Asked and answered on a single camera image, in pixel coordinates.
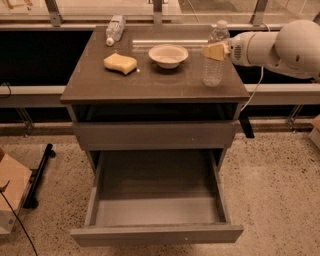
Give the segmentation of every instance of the glass panel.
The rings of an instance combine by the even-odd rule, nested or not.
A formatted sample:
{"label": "glass panel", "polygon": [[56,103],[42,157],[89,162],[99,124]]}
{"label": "glass panel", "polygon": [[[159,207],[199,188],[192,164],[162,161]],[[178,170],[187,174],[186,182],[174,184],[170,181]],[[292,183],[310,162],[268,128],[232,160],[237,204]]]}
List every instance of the glass panel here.
{"label": "glass panel", "polygon": [[249,23],[257,0],[178,0],[182,23]]}
{"label": "glass panel", "polygon": [[44,0],[0,0],[1,20],[49,19]]}
{"label": "glass panel", "polygon": [[269,0],[264,22],[277,24],[298,19],[313,20],[319,11],[319,0]]}
{"label": "glass panel", "polygon": [[[250,24],[259,0],[164,0],[163,21],[174,24]],[[313,18],[320,11],[319,0],[260,0],[267,6],[266,24],[284,24]],[[131,22],[153,21],[152,0],[56,0],[63,20],[108,21],[112,15],[126,15]],[[0,20],[49,20],[45,0],[0,0]]]}
{"label": "glass panel", "polygon": [[144,19],[153,15],[153,6],[147,0],[56,0],[60,13],[68,19],[110,19],[121,14]]}

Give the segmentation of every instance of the black tripod leg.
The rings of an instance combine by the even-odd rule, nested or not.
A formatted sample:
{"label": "black tripod leg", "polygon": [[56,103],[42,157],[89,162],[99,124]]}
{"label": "black tripod leg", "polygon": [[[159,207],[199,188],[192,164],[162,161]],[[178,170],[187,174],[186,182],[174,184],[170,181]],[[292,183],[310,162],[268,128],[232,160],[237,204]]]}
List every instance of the black tripod leg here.
{"label": "black tripod leg", "polygon": [[28,208],[37,208],[38,201],[35,198],[36,191],[39,186],[39,182],[40,182],[41,176],[44,172],[48,158],[54,157],[54,156],[55,156],[55,152],[52,150],[52,144],[48,144],[46,147],[46,150],[43,153],[39,167],[38,167],[36,173],[33,175],[34,178],[33,178],[32,184],[31,184],[31,188],[29,190],[29,193],[28,193],[28,196],[25,200],[23,208],[27,208],[27,209]]}

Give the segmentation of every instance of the bowl rim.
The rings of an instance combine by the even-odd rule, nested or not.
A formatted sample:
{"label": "bowl rim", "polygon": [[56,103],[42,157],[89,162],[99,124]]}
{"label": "bowl rim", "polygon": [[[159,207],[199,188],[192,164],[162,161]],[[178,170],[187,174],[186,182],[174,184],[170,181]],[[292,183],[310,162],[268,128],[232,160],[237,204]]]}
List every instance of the bowl rim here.
{"label": "bowl rim", "polygon": [[[181,56],[178,56],[179,58],[174,60],[172,59],[172,61],[168,62],[168,61],[161,61],[159,58],[159,56],[161,55],[153,55],[153,52],[159,48],[165,48],[165,47],[170,47],[170,48],[174,48],[174,49],[178,49],[180,50],[180,52],[182,53]],[[150,50],[149,50],[149,57],[158,62],[158,63],[163,63],[163,64],[174,64],[174,63],[180,63],[184,60],[186,60],[189,56],[189,53],[188,53],[188,50],[186,48],[184,48],[183,46],[181,45],[175,45],[175,44],[159,44],[159,45],[156,45],[154,47],[152,47]]]}

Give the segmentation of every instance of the cardboard box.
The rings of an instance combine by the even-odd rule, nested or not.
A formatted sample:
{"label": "cardboard box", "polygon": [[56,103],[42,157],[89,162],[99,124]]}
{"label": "cardboard box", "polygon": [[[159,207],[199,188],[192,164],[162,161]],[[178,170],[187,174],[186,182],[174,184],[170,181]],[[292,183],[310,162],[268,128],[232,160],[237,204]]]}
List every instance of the cardboard box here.
{"label": "cardboard box", "polygon": [[[30,169],[5,154],[0,148],[0,187],[5,186],[10,181],[3,194],[16,214],[24,203],[31,174]],[[5,199],[0,195],[0,234],[10,234],[14,221],[14,214]]]}
{"label": "cardboard box", "polygon": [[314,118],[311,123],[313,124],[314,128],[309,134],[309,138],[320,149],[320,115]]}

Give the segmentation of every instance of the open drawer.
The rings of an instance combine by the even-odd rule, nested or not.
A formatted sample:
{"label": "open drawer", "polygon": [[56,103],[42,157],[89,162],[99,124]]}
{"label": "open drawer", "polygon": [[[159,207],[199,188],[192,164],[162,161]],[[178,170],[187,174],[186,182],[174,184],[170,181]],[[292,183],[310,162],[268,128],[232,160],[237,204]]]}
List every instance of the open drawer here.
{"label": "open drawer", "polygon": [[101,152],[80,246],[235,242],[214,150]]}

